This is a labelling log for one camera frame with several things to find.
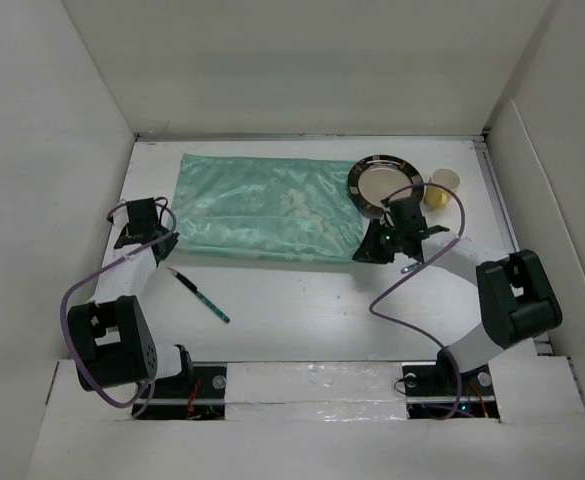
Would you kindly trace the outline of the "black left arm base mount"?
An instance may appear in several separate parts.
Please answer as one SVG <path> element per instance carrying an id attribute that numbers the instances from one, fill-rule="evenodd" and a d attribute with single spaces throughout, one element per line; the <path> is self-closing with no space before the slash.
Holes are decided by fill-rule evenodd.
<path id="1" fill-rule="evenodd" d="M 152 399 L 144 394 L 131 414 L 139 420 L 213 421 L 225 419 L 227 365 L 195 363 L 193 379 L 171 377 L 156 382 Z"/>

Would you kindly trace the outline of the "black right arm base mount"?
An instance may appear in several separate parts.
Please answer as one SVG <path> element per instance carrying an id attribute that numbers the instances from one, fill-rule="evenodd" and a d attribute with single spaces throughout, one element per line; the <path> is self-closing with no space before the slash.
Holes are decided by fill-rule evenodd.
<path id="1" fill-rule="evenodd" d="M 447 358 L 401 363 L 393 388 L 406 400 L 409 420 L 500 418 L 489 366 L 460 374 L 460 386 Z"/>

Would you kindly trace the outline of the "green patterned cloth placemat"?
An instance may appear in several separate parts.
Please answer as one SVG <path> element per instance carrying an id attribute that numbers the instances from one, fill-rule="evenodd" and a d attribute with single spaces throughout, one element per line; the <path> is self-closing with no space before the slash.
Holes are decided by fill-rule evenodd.
<path id="1" fill-rule="evenodd" d="M 339 160 L 186 154 L 172 209 L 192 255 L 348 263 L 364 236 Z"/>

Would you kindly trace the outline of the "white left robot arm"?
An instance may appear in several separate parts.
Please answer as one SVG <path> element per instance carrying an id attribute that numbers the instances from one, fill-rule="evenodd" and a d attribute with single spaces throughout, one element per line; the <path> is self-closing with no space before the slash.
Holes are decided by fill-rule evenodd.
<path id="1" fill-rule="evenodd" d="M 146 284 L 177 245 L 176 219 L 166 219 L 171 216 L 164 197 L 124 202 L 108 214 L 119 230 L 111 260 L 97 274 L 93 296 L 63 315 L 86 391 L 160 381 L 180 397 L 194 387 L 189 352 L 181 344 L 156 344 L 140 304 Z"/>

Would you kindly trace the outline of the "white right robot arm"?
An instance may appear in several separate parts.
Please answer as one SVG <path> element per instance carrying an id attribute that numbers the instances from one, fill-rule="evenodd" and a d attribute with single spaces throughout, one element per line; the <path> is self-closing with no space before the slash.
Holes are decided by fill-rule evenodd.
<path id="1" fill-rule="evenodd" d="M 353 260 L 385 265 L 402 254 L 442 268 L 476 287 L 479 323 L 442 346 L 434 381 L 445 393 L 466 387 L 470 372 L 519 343 L 558 328 L 563 313 L 539 256 L 525 249 L 506 253 L 485 248 L 441 225 L 429 226 L 411 197 L 382 202 Z"/>

